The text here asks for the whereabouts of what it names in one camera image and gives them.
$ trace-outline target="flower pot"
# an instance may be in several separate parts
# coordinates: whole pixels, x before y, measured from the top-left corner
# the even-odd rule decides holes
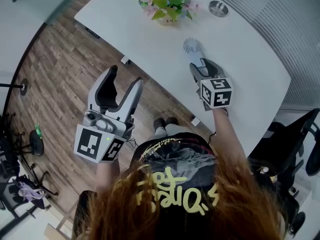
[[[158,21],[159,24],[163,26],[170,26],[170,25],[176,25],[179,21],[179,18],[177,17],[176,20],[174,20],[169,15],[166,15],[162,18],[156,19],[156,21]]]

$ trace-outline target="cable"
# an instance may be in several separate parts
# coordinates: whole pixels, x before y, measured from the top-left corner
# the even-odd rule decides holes
[[[43,155],[49,160],[49,162],[50,162],[51,164],[53,164],[53,165],[56,167],[56,169],[59,171],[59,173],[60,173],[60,174],[65,178],[65,180],[69,183],[69,185],[71,186],[71,188],[73,189],[73,191],[76,192],[78,196],[80,196],[80,194],[78,193],[78,191],[76,191],[76,189],[74,188],[74,186],[72,186],[72,184],[70,183],[70,181],[67,179],[66,176],[64,176],[64,174],[60,171],[60,169],[58,168],[58,166],[57,166],[54,162],[52,162],[52,161],[50,160],[50,158],[49,158],[46,154],[43,154]]]
[[[226,107],[221,107],[221,109],[223,109],[226,112],[227,117],[229,117],[229,113]]]
[[[138,144],[137,144],[135,138],[128,139],[126,142],[128,142],[134,149],[135,149],[136,147],[138,147]]]
[[[217,133],[217,132],[215,131],[214,133],[210,134],[209,140],[208,140],[208,144],[210,144],[212,136],[216,135],[216,133]]]

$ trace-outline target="white table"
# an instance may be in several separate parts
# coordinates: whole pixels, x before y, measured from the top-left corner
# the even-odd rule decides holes
[[[232,79],[234,96],[229,115],[246,155],[274,119],[290,84],[283,64],[265,40],[230,6],[224,18],[213,16],[212,0],[197,0],[200,12],[179,26],[151,21],[137,0],[91,0],[75,19],[91,29],[181,102],[211,131],[211,111],[204,111],[183,50],[186,38],[203,46],[203,55]]]
[[[23,54],[44,22],[11,0],[0,0],[0,8],[0,83],[11,84]],[[0,87],[0,115],[8,91]]]

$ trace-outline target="green bottle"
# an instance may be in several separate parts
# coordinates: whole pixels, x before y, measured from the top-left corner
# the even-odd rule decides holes
[[[39,124],[35,124],[34,127],[35,127],[36,134],[38,134],[40,139],[42,139],[42,133],[41,133],[41,129],[40,129]]]

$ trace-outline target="metal bowl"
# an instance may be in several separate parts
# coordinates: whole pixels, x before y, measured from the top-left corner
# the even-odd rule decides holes
[[[209,3],[209,11],[213,15],[221,18],[226,16],[229,12],[228,7],[220,1],[211,1]]]

